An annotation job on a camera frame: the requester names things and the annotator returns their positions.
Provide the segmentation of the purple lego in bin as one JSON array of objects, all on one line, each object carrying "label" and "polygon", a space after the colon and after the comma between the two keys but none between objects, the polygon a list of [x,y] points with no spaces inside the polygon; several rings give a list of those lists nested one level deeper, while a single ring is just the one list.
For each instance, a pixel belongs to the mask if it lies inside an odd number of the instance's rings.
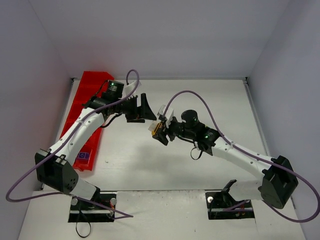
[{"label": "purple lego in bin", "polygon": [[88,152],[79,152],[77,158],[81,161],[89,161],[90,153]]}]

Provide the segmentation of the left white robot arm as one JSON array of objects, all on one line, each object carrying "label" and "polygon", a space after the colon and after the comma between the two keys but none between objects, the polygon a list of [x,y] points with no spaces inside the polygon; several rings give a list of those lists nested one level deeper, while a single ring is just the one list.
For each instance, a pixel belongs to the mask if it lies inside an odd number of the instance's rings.
[{"label": "left white robot arm", "polygon": [[124,85],[109,80],[106,91],[85,103],[78,119],[61,139],[49,150],[41,149],[35,154],[37,179],[65,195],[97,200],[100,189],[81,179],[73,164],[85,143],[109,116],[124,115],[129,123],[157,119],[148,104],[146,94],[133,95],[137,85],[137,82]]}]

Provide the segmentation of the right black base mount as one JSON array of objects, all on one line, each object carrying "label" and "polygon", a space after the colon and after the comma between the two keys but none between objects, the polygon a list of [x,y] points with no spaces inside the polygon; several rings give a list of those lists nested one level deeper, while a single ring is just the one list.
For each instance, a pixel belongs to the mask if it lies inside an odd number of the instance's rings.
[{"label": "right black base mount", "polygon": [[220,191],[206,191],[205,200],[209,220],[254,219],[255,214],[250,200],[236,201],[229,193],[236,183],[231,180]]}]

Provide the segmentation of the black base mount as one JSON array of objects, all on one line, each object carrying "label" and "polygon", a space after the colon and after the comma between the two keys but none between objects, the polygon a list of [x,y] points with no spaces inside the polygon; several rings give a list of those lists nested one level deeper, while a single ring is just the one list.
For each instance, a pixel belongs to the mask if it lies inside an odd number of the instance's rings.
[{"label": "black base mount", "polygon": [[[98,203],[115,208],[117,204],[117,194],[115,192],[102,192]],[[104,207],[71,198],[68,222],[69,223],[113,223],[115,217],[114,211],[105,209]]]},{"label": "black base mount", "polygon": [[206,191],[205,200],[209,220],[254,219],[255,214],[250,200],[236,201],[229,193],[236,183],[231,180],[220,191]]}]

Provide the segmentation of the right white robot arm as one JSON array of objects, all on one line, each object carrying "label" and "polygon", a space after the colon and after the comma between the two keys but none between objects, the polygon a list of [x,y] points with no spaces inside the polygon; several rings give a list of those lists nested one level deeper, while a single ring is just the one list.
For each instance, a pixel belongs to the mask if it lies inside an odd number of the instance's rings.
[{"label": "right white robot arm", "polygon": [[284,208],[298,186],[297,177],[288,172],[292,166],[287,158],[240,151],[217,130],[201,123],[195,110],[184,111],[181,119],[179,122],[170,116],[154,121],[149,127],[152,138],[164,145],[175,138],[190,142],[200,152],[224,159],[254,176],[250,181],[232,179],[228,182],[226,192],[235,201],[262,200],[276,209]]}]

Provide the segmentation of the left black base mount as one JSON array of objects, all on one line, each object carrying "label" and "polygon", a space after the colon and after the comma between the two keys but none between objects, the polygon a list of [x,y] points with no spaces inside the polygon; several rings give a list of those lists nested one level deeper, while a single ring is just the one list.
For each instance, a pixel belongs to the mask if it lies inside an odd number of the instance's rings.
[{"label": "left black base mount", "polygon": [[[115,208],[117,204],[117,194],[115,192],[102,192],[98,203]],[[105,209],[104,207],[71,198],[68,222],[69,223],[113,223],[115,217],[114,211]]]}]

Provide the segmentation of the red divided plastic bin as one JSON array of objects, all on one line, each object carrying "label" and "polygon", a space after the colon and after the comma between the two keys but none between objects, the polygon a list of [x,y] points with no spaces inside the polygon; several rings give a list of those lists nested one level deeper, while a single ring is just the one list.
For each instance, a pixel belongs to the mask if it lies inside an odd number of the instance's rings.
[{"label": "red divided plastic bin", "polygon": [[[113,81],[114,77],[105,71],[84,71],[79,81],[73,100],[71,100],[70,109],[66,111],[66,120],[60,136],[63,136],[79,117],[84,104],[94,95],[101,96],[103,91],[107,90],[108,84],[105,81]],[[83,171],[92,171],[96,161],[98,147],[100,144],[102,129],[98,128],[79,152],[90,153],[89,161],[76,158],[73,168]]]}]

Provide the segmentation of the purple yellow striped lego stack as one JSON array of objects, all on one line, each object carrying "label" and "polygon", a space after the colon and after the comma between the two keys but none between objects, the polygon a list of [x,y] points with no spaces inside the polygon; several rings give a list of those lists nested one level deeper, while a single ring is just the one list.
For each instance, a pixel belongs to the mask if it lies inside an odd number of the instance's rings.
[{"label": "purple yellow striped lego stack", "polygon": [[150,126],[148,127],[148,130],[151,132],[152,136],[155,136],[158,131],[161,131],[164,124],[161,121],[153,121]]}]

